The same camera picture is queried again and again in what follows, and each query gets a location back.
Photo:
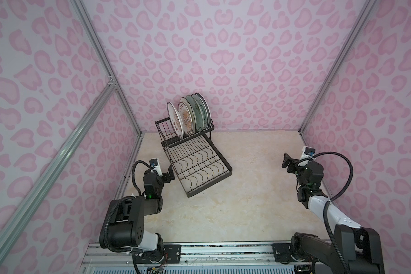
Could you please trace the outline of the orange sunburst plate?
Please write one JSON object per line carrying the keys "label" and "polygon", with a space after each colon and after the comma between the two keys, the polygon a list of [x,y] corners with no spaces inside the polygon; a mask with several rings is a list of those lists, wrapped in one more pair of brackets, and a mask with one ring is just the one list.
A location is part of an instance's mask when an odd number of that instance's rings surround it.
{"label": "orange sunburst plate", "polygon": [[184,138],[184,124],[182,118],[175,108],[175,106],[171,102],[167,102],[167,111],[169,114],[169,119],[174,129],[174,132],[178,136],[179,139]]}
{"label": "orange sunburst plate", "polygon": [[192,135],[195,132],[194,114],[185,97],[182,97],[178,103],[178,112],[181,115],[184,124],[185,136]]}

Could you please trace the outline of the light blue flower plate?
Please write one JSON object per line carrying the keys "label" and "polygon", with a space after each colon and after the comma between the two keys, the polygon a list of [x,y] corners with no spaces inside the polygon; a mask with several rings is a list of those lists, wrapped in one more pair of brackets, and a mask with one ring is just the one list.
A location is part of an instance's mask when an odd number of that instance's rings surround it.
{"label": "light blue flower plate", "polygon": [[202,132],[204,130],[204,119],[202,111],[197,103],[197,101],[191,96],[186,96],[187,101],[189,102],[194,115],[195,115],[195,128],[197,132]]}

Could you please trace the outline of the dark green rim plate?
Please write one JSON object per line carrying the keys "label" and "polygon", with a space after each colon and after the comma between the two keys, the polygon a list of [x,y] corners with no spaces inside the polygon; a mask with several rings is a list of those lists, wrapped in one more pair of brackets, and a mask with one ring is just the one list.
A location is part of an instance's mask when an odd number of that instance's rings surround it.
{"label": "dark green rim plate", "polygon": [[210,108],[209,108],[206,100],[204,99],[204,97],[200,93],[196,92],[195,94],[200,98],[200,100],[204,104],[204,107],[205,107],[205,110],[206,110],[206,113],[207,113],[207,117],[208,117],[208,125],[207,125],[206,128],[209,129],[212,125],[212,118],[211,118]]}

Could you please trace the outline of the cream floral rim plate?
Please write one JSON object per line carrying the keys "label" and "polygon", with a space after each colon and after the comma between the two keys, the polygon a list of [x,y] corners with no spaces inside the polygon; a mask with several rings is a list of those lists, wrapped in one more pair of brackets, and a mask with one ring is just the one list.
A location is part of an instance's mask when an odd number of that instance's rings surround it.
{"label": "cream floral rim plate", "polygon": [[180,103],[178,104],[178,111],[182,115],[183,123],[187,130],[186,133],[189,135],[196,134],[198,132],[196,129],[196,115],[190,102],[185,97],[181,98]]}

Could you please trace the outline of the white plate quatrefoil emblem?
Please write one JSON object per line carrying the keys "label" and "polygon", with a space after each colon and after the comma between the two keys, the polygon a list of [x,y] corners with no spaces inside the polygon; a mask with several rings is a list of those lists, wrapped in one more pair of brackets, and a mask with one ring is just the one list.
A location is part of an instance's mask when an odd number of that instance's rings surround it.
{"label": "white plate quatrefoil emblem", "polygon": [[193,94],[192,97],[195,99],[196,103],[199,105],[200,111],[203,117],[203,126],[202,130],[206,130],[209,128],[210,118],[208,117],[208,112],[206,110],[205,103],[203,102],[202,98],[198,94]]}

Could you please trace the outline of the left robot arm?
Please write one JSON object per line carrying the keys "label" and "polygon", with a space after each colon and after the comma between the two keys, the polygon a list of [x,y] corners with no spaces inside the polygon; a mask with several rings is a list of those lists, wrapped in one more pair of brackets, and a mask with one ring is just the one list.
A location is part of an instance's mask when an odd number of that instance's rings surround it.
{"label": "left robot arm", "polygon": [[[144,191],[140,190],[135,181],[135,170],[139,164],[147,167],[143,176]],[[174,179],[172,166],[163,173],[157,159],[151,159],[149,163],[136,161],[131,180],[138,195],[125,196],[110,202],[99,235],[100,246],[115,253],[137,252],[157,259],[163,257],[163,239],[159,234],[145,230],[145,216],[161,212],[164,185]]]}

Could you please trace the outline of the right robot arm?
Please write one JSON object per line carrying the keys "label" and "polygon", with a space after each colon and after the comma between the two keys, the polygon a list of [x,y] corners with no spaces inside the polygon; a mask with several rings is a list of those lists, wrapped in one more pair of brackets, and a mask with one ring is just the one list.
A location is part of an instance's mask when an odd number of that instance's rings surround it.
{"label": "right robot arm", "polygon": [[324,223],[329,239],[297,232],[281,263],[311,259],[313,264],[323,263],[334,274],[383,274],[385,267],[378,232],[353,221],[333,204],[350,186],[353,166],[345,155],[336,152],[332,155],[346,162],[349,175],[339,193],[328,197],[321,189],[324,167],[316,162],[322,153],[304,147],[299,159],[284,154],[282,168],[296,177],[298,201]]}

